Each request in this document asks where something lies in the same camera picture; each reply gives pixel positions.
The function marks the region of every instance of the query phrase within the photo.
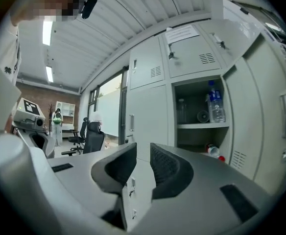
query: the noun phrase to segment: plastic bottle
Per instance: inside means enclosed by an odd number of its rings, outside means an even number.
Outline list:
[[[184,99],[178,100],[177,116],[178,116],[178,124],[187,123],[187,105],[184,102]]]
[[[212,80],[209,81],[209,86],[211,87],[209,96],[210,96],[210,102],[212,106],[213,119],[215,123],[221,123],[221,122],[225,122],[225,112],[223,109],[223,103],[222,103],[220,91],[215,90],[214,84],[215,84],[214,81]]]

